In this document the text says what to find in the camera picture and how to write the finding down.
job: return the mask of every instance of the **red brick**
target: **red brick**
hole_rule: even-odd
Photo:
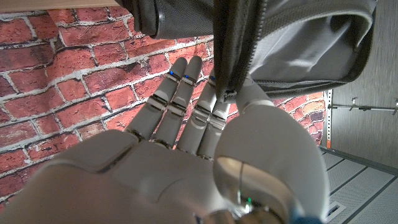
[[[61,130],[52,114],[38,118],[36,124],[43,134],[50,134]]]
[[[117,42],[129,38],[123,21],[94,26],[60,27],[60,32],[67,46]]]
[[[0,123],[5,123],[10,120],[10,117],[0,108]]]
[[[9,76],[17,89],[21,92],[41,89],[48,84],[44,68],[26,72],[15,72],[9,74]]]
[[[196,104],[196,100],[190,104],[188,104],[187,106],[187,112],[185,112],[185,117],[184,120],[188,119],[189,117],[191,117],[192,111],[193,111],[193,106]]]
[[[203,66],[202,66],[203,75],[205,77],[208,77],[210,75],[211,70],[213,69],[213,67],[214,67],[213,59],[211,59],[209,61],[206,61],[206,62],[203,62]]]
[[[191,103],[192,103],[192,108],[194,108],[197,105],[197,103],[198,103],[198,99],[192,100]]]
[[[72,23],[75,21],[70,9],[47,10],[54,22]]]
[[[290,115],[290,116],[291,116],[291,117],[294,119],[294,116],[293,116],[293,114],[292,114],[292,113],[290,113],[289,115]]]
[[[318,132],[318,130],[317,130],[317,128],[314,125],[311,125],[310,127],[308,127],[308,133],[314,134],[314,133],[317,133],[317,132]]]
[[[279,105],[279,106],[277,106],[279,109],[281,109],[282,111],[286,111],[286,109],[285,109],[285,105],[283,105],[283,104],[281,104],[281,105]]]
[[[131,105],[133,102],[137,101],[134,92],[129,86],[107,93],[105,96],[112,110]]]
[[[15,93],[10,83],[3,77],[0,77],[0,96],[6,96]]]
[[[145,80],[143,82],[134,85],[136,93],[139,99],[144,99],[150,97],[156,91],[157,87],[160,85],[164,76],[155,77],[150,80]]]
[[[187,43],[195,41],[195,38],[188,37],[188,38],[177,39],[176,41],[177,41],[177,43],[186,43],[187,44]]]
[[[126,59],[124,50],[120,44],[106,44],[94,47],[95,58],[99,65],[119,62]]]
[[[75,134],[61,134],[32,145],[28,148],[27,152],[30,158],[36,161],[47,156],[58,154],[78,142],[79,140]]]
[[[173,52],[169,52],[169,60],[170,63],[173,64],[179,57],[184,57],[189,62],[191,58],[195,55],[201,58],[205,58],[208,56],[205,44],[198,44],[192,47],[186,47],[183,49],[174,50]]]
[[[71,79],[57,84],[62,96],[66,100],[75,100],[87,95],[85,87],[80,80]]]
[[[44,162],[41,162],[39,164],[27,167],[23,170],[18,171],[17,175],[22,179],[22,182],[26,184],[29,178],[31,178],[44,164]]]
[[[50,39],[58,35],[58,27],[49,15],[32,16],[29,21],[39,39]]]
[[[32,125],[26,121],[0,128],[0,147],[9,146],[36,136]]]
[[[144,68],[138,63],[132,63],[124,67],[110,68],[93,72],[84,78],[88,90],[92,93],[105,90],[117,85],[136,81],[146,76]]]
[[[281,98],[281,99],[276,99],[272,100],[275,106],[279,106],[281,103],[285,102],[287,99],[286,98]]]
[[[229,107],[228,114],[234,113],[235,111],[238,111],[238,107],[236,106],[236,103],[231,104]]]
[[[5,103],[7,110],[16,118],[40,114],[63,104],[60,95],[54,87],[45,93],[25,96]]]
[[[310,118],[312,121],[323,121],[325,119],[323,111],[317,111],[310,114]]]
[[[285,103],[287,112],[291,112],[307,102],[307,96],[298,96]]]
[[[0,72],[49,63],[53,58],[50,44],[0,50]]]
[[[0,173],[26,165],[22,149],[0,154]]]
[[[99,22],[108,20],[108,13],[104,7],[76,9],[76,13],[80,21]]]
[[[7,202],[11,203],[15,200],[15,195],[7,198]]]
[[[198,37],[199,40],[203,40],[203,39],[207,39],[207,38],[213,38],[213,35],[206,35],[206,36]]]
[[[304,117],[303,109],[297,108],[293,114],[294,119],[300,120]]]
[[[181,128],[180,128],[180,130],[178,131],[177,138],[175,139],[175,144],[177,144],[178,141],[180,140],[180,137],[181,137],[182,133],[184,132],[185,125],[186,125],[186,124],[182,123]]]
[[[213,41],[207,42],[207,49],[209,50],[210,55],[214,54],[214,42]]]
[[[306,104],[304,106],[304,114],[308,114],[314,111],[320,111],[325,109],[325,102],[323,101],[318,101],[318,102],[311,102],[309,104]]]
[[[5,202],[1,202],[0,203],[0,213],[2,213],[2,211],[4,211],[5,208],[6,208],[6,203]]]
[[[148,54],[174,45],[174,40],[155,40],[149,36],[145,36],[141,39],[129,40],[124,43],[129,57]]]
[[[192,93],[191,99],[195,99],[195,98],[200,96],[200,94],[203,91],[206,83],[207,83],[207,80],[202,80],[200,83],[197,83],[196,87],[193,89],[193,93]]]
[[[124,128],[131,122],[133,117],[136,116],[136,114],[138,113],[138,111],[141,109],[142,106],[144,106],[144,104],[141,104],[133,109],[130,109],[123,113],[119,113],[116,116],[113,116],[111,119],[109,119],[106,122],[106,126],[108,127],[108,129],[117,129],[120,131],[124,130]]]
[[[83,138],[83,140],[86,140],[103,131],[105,131],[105,129],[100,122],[79,128],[79,133],[81,135],[81,138]]]
[[[319,98],[323,98],[323,92],[313,93],[308,95],[308,99],[310,100],[319,99]]]
[[[108,7],[108,9],[113,18],[127,16],[127,15],[131,14],[127,9],[125,9],[121,6],[111,6],[111,7]]]
[[[303,120],[301,120],[300,122],[299,122],[304,128],[307,128],[307,127],[309,127],[309,126],[311,126],[312,125],[312,121],[311,121],[311,119],[308,117],[308,116],[306,116]]]
[[[318,131],[323,131],[323,122],[314,122],[313,124]]]
[[[226,123],[228,124],[230,121],[232,121],[233,119],[237,118],[238,116],[239,116],[239,113],[232,114],[231,116],[229,116],[229,117],[226,119]]]
[[[11,174],[0,179],[0,197],[12,194],[22,189],[24,183],[17,174]]]
[[[64,109],[57,113],[57,117],[63,127],[69,128],[74,124],[102,115],[107,112],[105,108],[105,103],[101,98],[95,98]]]
[[[322,140],[322,132],[318,132],[318,133],[315,133],[315,134],[311,134],[311,137],[312,137],[314,140]]]
[[[142,35],[141,32],[136,32],[136,30],[134,29],[134,17],[131,17],[127,20],[127,26],[129,27],[129,30],[131,31],[131,34],[133,36],[135,35]]]
[[[71,74],[74,71],[95,66],[88,49],[64,50],[55,56],[54,63],[47,68],[47,75],[52,81]]]
[[[14,44],[32,40],[32,33],[23,19],[0,21],[0,44]]]
[[[169,69],[169,62],[163,54],[151,56],[148,59],[148,72],[150,74],[164,72]]]

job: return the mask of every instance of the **floor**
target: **floor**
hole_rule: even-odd
[[[397,223],[397,173],[324,149],[330,197],[327,223]]]

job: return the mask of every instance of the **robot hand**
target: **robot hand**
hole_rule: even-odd
[[[48,161],[0,222],[323,218],[328,182],[320,152],[306,130],[273,107],[250,79],[237,95],[240,116],[224,130],[229,105],[216,101],[212,73],[172,150],[200,70],[200,57],[188,64],[179,58],[125,132],[97,134]]]

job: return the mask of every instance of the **gray bag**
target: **gray bag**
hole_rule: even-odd
[[[135,7],[127,9],[136,18],[135,28],[151,30],[147,34],[156,38],[207,35],[213,21],[216,94],[228,103],[248,75],[271,98],[357,79],[370,54],[376,7],[376,0],[133,2]],[[144,8],[151,8],[150,25]]]

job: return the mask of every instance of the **brick wallpaper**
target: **brick wallpaper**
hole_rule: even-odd
[[[124,129],[177,58],[199,55],[189,117],[213,68],[213,37],[154,40],[133,22],[121,7],[0,14],[0,211],[44,161]],[[274,102],[320,142],[323,93]]]

